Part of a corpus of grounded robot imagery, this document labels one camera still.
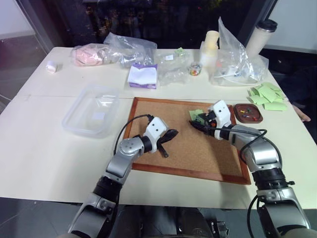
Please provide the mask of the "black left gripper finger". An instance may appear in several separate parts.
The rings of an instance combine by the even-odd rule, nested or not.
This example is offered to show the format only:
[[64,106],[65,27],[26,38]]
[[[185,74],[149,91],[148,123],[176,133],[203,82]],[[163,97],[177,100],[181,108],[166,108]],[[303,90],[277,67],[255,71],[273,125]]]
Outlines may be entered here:
[[169,129],[163,136],[163,143],[171,141],[178,134],[178,130]]
[[160,143],[158,144],[158,150],[164,158],[169,157],[169,154],[167,153],[167,151],[164,149],[164,147]]

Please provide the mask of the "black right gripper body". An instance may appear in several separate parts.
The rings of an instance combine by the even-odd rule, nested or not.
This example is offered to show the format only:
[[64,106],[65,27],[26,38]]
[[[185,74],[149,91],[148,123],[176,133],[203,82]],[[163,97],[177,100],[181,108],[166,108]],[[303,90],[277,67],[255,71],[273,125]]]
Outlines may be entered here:
[[214,111],[208,113],[198,114],[198,117],[202,120],[198,130],[200,131],[215,131],[217,127],[216,116]]

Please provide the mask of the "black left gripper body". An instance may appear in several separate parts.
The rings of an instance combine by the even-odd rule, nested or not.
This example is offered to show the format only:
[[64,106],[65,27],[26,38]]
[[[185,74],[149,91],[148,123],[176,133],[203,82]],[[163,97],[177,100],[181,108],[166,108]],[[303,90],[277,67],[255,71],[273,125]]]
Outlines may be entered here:
[[163,143],[166,143],[171,140],[171,129],[169,129],[162,137],[157,141],[157,148],[160,149]]

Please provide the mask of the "bare person hand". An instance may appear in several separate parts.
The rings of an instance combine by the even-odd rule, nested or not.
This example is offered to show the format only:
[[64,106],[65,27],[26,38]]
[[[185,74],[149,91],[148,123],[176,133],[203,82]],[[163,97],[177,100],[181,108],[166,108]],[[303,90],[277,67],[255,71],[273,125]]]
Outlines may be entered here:
[[311,118],[308,115],[306,115],[304,112],[302,112],[298,107],[296,107],[295,105],[292,105],[292,107],[302,122],[311,121]]

